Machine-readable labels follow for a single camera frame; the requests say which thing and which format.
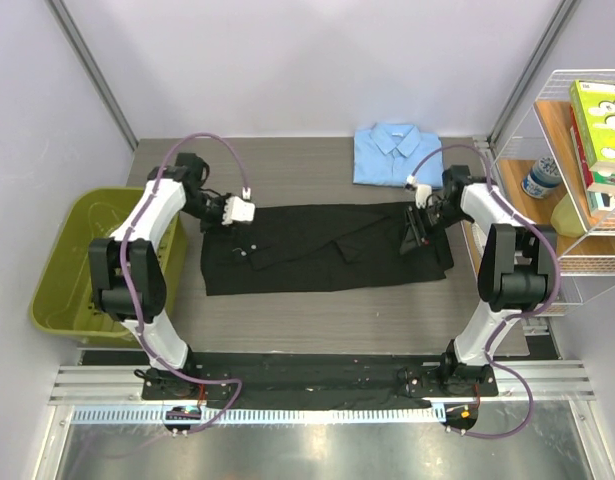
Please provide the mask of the black long sleeve shirt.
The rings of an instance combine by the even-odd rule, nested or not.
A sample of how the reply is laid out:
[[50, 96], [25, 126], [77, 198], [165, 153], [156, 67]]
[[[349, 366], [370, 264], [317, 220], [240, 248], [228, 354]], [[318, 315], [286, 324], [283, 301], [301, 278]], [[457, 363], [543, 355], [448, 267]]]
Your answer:
[[249, 225], [204, 235], [209, 296], [333, 292], [443, 280], [454, 265], [446, 233], [400, 251], [404, 203], [259, 209]]

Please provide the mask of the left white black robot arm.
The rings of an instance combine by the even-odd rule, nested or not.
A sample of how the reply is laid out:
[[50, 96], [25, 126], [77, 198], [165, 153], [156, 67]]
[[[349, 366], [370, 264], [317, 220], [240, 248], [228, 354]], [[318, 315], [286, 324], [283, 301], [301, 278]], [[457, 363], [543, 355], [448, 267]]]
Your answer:
[[180, 212], [200, 221], [202, 231], [220, 227], [229, 195], [204, 189], [209, 165], [179, 153], [161, 177], [153, 169], [127, 219], [88, 247], [92, 299], [97, 310], [127, 329], [150, 358], [150, 373], [165, 377], [177, 398], [192, 397], [200, 385], [191, 347], [166, 312], [168, 287], [157, 258], [163, 236]]

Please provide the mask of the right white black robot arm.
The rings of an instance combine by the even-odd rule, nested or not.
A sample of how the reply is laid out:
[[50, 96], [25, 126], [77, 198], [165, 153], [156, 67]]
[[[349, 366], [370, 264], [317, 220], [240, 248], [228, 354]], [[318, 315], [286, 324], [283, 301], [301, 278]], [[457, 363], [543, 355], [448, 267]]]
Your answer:
[[479, 303], [463, 331], [440, 355], [439, 364], [411, 379], [432, 397], [497, 393], [491, 361], [522, 315], [534, 311], [557, 291], [556, 236], [535, 225], [504, 200], [497, 186], [475, 177], [466, 166], [442, 174], [443, 188], [409, 175], [405, 187], [415, 196], [407, 208], [402, 254], [431, 243], [455, 223], [467, 221], [486, 236], [477, 274]]

